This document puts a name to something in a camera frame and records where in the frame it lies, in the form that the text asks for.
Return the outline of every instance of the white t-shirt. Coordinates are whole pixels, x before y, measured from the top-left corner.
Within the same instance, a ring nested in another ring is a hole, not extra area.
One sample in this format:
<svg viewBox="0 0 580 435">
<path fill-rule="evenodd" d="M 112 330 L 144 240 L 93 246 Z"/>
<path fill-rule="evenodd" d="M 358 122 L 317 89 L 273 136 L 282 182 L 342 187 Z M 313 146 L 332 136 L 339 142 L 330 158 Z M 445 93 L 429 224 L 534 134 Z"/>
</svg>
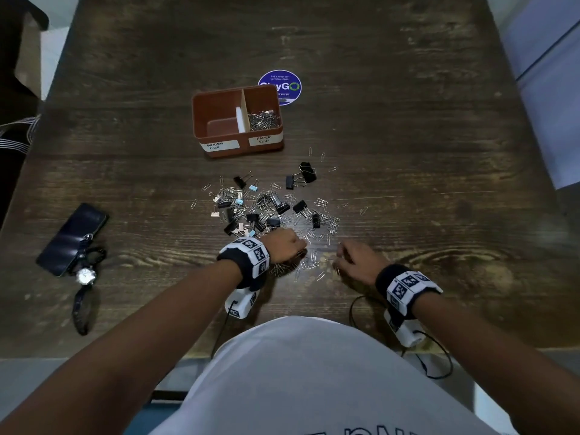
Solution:
<svg viewBox="0 0 580 435">
<path fill-rule="evenodd" d="M 497 435 L 372 337 L 310 317 L 223 344 L 151 434 Z"/>
</svg>

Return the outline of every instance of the forearm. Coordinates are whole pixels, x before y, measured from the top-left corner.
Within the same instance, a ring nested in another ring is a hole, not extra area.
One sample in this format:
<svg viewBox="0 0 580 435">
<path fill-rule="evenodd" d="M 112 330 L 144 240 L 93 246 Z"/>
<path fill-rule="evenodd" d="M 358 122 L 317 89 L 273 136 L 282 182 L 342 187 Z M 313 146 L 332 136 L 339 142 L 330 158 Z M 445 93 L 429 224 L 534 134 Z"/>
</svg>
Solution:
<svg viewBox="0 0 580 435">
<path fill-rule="evenodd" d="M 122 431 L 240 281 L 229 260 L 192 271 L 66 362 L 0 429 L 43 433 L 53 420 L 59 433 Z"/>
<path fill-rule="evenodd" d="M 425 293 L 413 314 L 524 434 L 580 429 L 580 380 L 454 301 Z"/>
</svg>

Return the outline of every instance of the round sticker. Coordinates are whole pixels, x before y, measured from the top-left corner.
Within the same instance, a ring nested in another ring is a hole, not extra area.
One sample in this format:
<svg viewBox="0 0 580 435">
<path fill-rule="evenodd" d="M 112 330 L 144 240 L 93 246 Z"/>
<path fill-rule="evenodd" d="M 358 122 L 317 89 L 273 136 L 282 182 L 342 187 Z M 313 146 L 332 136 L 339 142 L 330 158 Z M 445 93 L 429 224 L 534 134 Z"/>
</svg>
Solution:
<svg viewBox="0 0 580 435">
<path fill-rule="evenodd" d="M 302 92 L 302 82 L 294 73 L 287 70 L 272 70 L 258 81 L 258 85 L 272 84 L 278 90 L 280 106 L 288 105 L 298 99 Z"/>
</svg>

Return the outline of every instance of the person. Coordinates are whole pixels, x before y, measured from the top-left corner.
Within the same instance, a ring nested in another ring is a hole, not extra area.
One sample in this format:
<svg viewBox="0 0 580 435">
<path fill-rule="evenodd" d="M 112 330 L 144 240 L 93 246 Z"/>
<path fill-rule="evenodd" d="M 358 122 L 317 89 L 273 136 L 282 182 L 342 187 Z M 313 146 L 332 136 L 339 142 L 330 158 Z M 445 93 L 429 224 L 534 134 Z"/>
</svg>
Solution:
<svg viewBox="0 0 580 435">
<path fill-rule="evenodd" d="M 276 229 L 261 241 L 270 263 L 306 248 L 290 229 Z M 220 257 L 70 358 L 2 421 L 0 434 L 121 433 L 246 278 L 235 256 L 223 249 Z M 339 245 L 334 264 L 368 285 L 379 285 L 388 269 L 397 268 L 349 240 Z M 520 434 L 580 433 L 580 381 L 573 374 L 435 289 L 420 292 L 408 306 L 509 413 Z M 152 433 L 495 432 L 358 329 L 285 317 L 223 344 L 180 409 Z"/>
</svg>

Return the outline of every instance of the divided container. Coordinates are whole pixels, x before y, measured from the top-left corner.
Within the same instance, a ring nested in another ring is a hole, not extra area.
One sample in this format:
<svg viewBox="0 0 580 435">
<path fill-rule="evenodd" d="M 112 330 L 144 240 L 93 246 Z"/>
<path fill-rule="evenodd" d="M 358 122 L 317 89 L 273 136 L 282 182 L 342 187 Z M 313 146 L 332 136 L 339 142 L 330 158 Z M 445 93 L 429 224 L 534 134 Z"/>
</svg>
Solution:
<svg viewBox="0 0 580 435">
<path fill-rule="evenodd" d="M 198 93 L 193 96 L 192 108 L 194 136 L 210 157 L 229 157 L 284 147 L 278 90 L 273 85 Z M 250 131 L 248 113 L 260 111 L 274 111 L 279 117 L 279 126 Z"/>
</svg>

